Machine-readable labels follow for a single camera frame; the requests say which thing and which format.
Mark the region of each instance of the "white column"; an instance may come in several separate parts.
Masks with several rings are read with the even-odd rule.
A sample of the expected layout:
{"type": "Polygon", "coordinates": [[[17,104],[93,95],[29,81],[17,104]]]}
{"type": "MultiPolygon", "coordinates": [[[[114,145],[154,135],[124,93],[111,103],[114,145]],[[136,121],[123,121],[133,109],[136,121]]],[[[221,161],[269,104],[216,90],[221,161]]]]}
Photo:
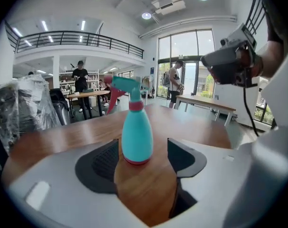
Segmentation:
{"type": "Polygon", "coordinates": [[[59,55],[53,57],[53,88],[59,88],[59,55]]]}
{"type": "Polygon", "coordinates": [[[13,77],[14,51],[9,43],[5,24],[0,24],[0,85],[9,82],[13,77]]]}

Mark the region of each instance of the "teal spray bottle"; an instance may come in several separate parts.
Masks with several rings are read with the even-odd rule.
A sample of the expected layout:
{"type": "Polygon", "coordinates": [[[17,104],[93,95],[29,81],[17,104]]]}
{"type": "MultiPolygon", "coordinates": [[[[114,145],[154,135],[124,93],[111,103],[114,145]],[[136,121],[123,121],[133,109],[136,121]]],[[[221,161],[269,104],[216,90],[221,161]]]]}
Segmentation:
{"type": "Polygon", "coordinates": [[[129,111],[121,134],[121,148],[126,161],[140,165],[149,161],[153,153],[152,129],[140,95],[140,82],[123,77],[104,76],[111,83],[111,98],[107,114],[113,109],[117,98],[130,94],[129,111]]]}

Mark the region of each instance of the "black cable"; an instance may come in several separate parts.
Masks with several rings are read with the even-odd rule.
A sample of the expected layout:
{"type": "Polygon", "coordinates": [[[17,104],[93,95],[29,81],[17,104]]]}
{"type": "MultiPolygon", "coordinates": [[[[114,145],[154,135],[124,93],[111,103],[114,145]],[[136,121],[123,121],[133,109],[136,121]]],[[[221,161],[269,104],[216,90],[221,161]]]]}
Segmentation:
{"type": "Polygon", "coordinates": [[[257,137],[259,137],[259,134],[258,134],[257,129],[256,129],[256,125],[254,124],[253,118],[252,118],[252,116],[250,114],[250,110],[249,110],[249,108],[247,106],[247,102],[246,102],[246,88],[245,87],[243,88],[243,98],[244,98],[244,105],[245,105],[247,114],[248,114],[248,116],[250,118],[250,121],[251,121],[251,124],[252,124],[252,127],[253,127],[253,131],[257,135],[257,137]]]}

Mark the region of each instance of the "wooden table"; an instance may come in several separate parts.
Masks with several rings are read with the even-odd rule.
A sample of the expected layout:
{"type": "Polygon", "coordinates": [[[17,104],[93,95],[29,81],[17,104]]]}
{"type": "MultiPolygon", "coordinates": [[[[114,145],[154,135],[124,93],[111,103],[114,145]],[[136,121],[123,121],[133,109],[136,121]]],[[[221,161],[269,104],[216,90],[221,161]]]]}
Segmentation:
{"type": "Polygon", "coordinates": [[[185,112],[187,111],[188,104],[196,104],[196,105],[202,105],[210,108],[216,108],[218,109],[215,121],[218,120],[220,111],[228,112],[228,116],[225,122],[225,126],[227,126],[230,123],[231,117],[233,112],[235,111],[234,108],[231,108],[229,106],[223,105],[219,103],[217,100],[202,97],[198,95],[177,95],[177,103],[175,105],[175,109],[178,109],[181,102],[186,103],[185,112]]]}
{"type": "MultiPolygon", "coordinates": [[[[71,94],[71,95],[67,95],[67,98],[69,99],[71,115],[73,115],[72,114],[72,107],[73,107],[72,99],[73,98],[81,98],[82,101],[83,101],[82,109],[83,109],[84,119],[86,120],[87,119],[87,115],[86,115],[86,110],[85,110],[84,97],[96,96],[97,97],[98,110],[99,110],[100,116],[102,116],[102,106],[101,106],[100,95],[105,95],[105,94],[109,94],[109,93],[110,93],[109,90],[97,90],[97,91],[93,91],[93,92],[79,93],[79,95],[76,95],[75,93],[71,94]]],[[[91,109],[88,109],[88,111],[89,111],[90,118],[92,118],[91,109]]]]}
{"type": "Polygon", "coordinates": [[[119,199],[148,226],[169,220],[177,177],[167,158],[167,138],[221,148],[230,148],[230,141],[225,127],[217,122],[197,119],[184,112],[154,104],[145,106],[145,109],[154,141],[152,158],[146,164],[131,165],[123,158],[121,132],[128,112],[123,111],[23,135],[5,164],[2,174],[4,184],[8,186],[31,166],[53,153],[119,139],[120,160],[114,175],[119,199]]]}

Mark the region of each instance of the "man in black shirt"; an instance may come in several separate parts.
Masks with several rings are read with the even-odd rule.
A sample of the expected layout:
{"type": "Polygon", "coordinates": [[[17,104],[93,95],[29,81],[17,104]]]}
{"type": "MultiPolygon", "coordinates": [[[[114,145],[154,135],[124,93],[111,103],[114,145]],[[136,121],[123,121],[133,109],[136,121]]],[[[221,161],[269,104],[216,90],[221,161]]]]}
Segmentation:
{"type": "MultiPolygon", "coordinates": [[[[82,92],[83,90],[88,88],[87,84],[88,72],[86,69],[83,68],[83,66],[84,66],[83,61],[79,61],[77,63],[77,69],[75,69],[72,73],[72,78],[75,80],[75,92],[82,92]]],[[[84,106],[81,98],[78,98],[78,103],[79,106],[81,107],[79,109],[79,112],[82,112],[84,106]]],[[[87,109],[90,109],[90,103],[88,97],[84,98],[84,103],[87,109]]]]}

